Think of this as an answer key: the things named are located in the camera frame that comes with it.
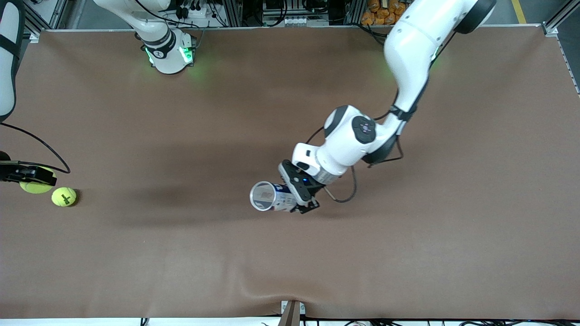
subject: table surface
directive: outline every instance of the table surface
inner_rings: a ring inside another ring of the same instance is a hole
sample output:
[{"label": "table surface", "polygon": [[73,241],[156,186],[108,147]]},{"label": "table surface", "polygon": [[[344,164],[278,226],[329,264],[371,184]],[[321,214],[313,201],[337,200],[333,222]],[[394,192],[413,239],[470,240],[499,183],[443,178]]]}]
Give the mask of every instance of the table surface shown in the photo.
[{"label": "table surface", "polygon": [[7,122],[68,161],[58,185],[81,198],[1,185],[2,318],[255,316],[287,299],[326,318],[580,318],[580,100],[540,28],[457,35],[405,158],[358,164],[353,201],[321,193],[306,215],[258,212],[249,189],[335,107],[388,109],[394,79],[358,29],[208,31],[177,75],[131,32],[43,32],[17,84]]}]

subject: velcro strap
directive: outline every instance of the velcro strap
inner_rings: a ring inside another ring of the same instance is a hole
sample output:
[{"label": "velcro strap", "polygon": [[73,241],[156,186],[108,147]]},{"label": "velcro strap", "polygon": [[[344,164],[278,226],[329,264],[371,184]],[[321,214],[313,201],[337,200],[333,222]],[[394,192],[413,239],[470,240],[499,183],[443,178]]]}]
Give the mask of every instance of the velcro strap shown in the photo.
[{"label": "velcro strap", "polygon": [[399,120],[408,122],[413,116],[413,113],[415,113],[415,110],[412,112],[405,112],[396,106],[391,106],[389,113],[394,114]]},{"label": "velcro strap", "polygon": [[20,60],[20,48],[16,45],[16,43],[7,39],[4,35],[0,35],[0,48],[6,49],[18,60]]}]

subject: tennis ball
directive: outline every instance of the tennis ball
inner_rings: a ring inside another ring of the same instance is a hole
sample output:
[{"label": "tennis ball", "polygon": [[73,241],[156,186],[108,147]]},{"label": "tennis ball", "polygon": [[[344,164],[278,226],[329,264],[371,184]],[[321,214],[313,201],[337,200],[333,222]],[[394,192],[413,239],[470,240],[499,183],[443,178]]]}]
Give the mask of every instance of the tennis ball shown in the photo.
[{"label": "tennis ball", "polygon": [[77,200],[77,193],[71,188],[58,188],[52,193],[52,202],[60,207],[70,206],[75,200]]},{"label": "tennis ball", "polygon": [[[49,170],[52,172],[52,176],[56,176],[55,172],[52,171],[49,168],[45,168],[42,167],[45,170]],[[22,188],[24,191],[26,191],[27,193],[31,193],[31,194],[43,194],[47,191],[49,191],[50,189],[52,189],[52,186],[49,184],[43,184],[43,183],[38,183],[38,182],[20,182],[20,188]]]}]

